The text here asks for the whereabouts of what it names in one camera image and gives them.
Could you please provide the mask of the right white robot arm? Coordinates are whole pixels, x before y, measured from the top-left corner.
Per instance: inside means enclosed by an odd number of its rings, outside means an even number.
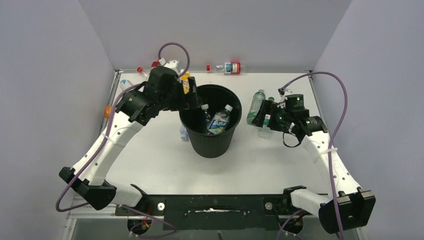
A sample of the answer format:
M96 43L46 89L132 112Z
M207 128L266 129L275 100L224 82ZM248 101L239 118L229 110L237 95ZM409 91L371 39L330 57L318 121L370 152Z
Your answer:
M329 234L368 224L376 197L371 190L364 190L349 173L330 142L323 120L319 116L310 116L305 108L303 94L287 95L282 103L263 100L252 123L296 137L297 146L311 156L327 184L328 196L314 193L303 185L285 188L281 207L286 213L302 209L313 214Z

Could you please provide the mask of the orange drink bottle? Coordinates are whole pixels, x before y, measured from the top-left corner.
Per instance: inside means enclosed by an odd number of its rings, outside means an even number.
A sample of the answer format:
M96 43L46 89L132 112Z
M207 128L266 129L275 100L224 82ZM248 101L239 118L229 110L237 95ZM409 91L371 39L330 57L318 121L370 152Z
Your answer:
M110 119L112 112L114 111L111 105L107 105L103 110L103 115L106 119Z

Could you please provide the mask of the green white label water bottle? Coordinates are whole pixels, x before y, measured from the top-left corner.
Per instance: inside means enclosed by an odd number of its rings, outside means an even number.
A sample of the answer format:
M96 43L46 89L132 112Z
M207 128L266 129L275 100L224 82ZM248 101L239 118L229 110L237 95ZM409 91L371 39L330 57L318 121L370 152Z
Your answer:
M259 129L258 136L264 139L270 139L271 138L271 129L268 127L268 124L270 122L271 115L266 114L263 121L263 126Z

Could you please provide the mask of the small crushed clear bottle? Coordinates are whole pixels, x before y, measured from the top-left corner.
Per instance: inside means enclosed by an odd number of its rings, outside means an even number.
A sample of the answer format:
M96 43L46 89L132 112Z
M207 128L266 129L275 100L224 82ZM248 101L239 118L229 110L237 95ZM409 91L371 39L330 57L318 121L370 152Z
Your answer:
M190 140L188 131L183 125L180 126L179 133L182 141L188 142Z

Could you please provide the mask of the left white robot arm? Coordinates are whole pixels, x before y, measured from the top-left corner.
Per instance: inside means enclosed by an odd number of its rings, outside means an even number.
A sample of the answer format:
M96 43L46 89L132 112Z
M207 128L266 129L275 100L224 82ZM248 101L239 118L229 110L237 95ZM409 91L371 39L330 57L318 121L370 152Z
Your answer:
M59 176L67 185L56 201L56 210L65 212L60 203L69 189L95 210L110 204L140 205L145 192L137 185L107 181L111 166L129 141L161 111L195 110L201 104L195 77L183 80L169 67L153 68L146 81L128 87L116 97L106 128L88 152L72 167L61 169Z

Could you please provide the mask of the clear bottle blue white label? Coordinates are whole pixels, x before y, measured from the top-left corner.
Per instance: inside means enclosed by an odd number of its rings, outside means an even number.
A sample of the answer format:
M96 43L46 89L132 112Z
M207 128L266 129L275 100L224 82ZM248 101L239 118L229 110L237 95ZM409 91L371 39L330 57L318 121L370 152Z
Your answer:
M125 91L126 89L132 87L134 84L128 80L128 79L123 79L120 80L119 82L119 87L121 88L122 91Z

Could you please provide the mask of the black plastic waste bin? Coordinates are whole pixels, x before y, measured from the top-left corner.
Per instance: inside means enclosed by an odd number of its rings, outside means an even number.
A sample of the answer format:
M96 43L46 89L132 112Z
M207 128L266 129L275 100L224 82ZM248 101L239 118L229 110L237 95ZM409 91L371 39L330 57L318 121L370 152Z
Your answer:
M195 152L205 158L217 158L229 148L242 117L242 105L230 89L215 84L197 87L207 108L179 112L182 125Z

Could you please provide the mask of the yellow honey pomelo drink bottle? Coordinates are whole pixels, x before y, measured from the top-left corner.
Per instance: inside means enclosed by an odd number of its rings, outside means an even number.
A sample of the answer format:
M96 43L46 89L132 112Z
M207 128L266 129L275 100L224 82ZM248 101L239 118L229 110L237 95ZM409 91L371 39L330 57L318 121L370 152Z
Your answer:
M181 76L183 92L187 95L190 91L189 77L191 76L190 72L186 72Z

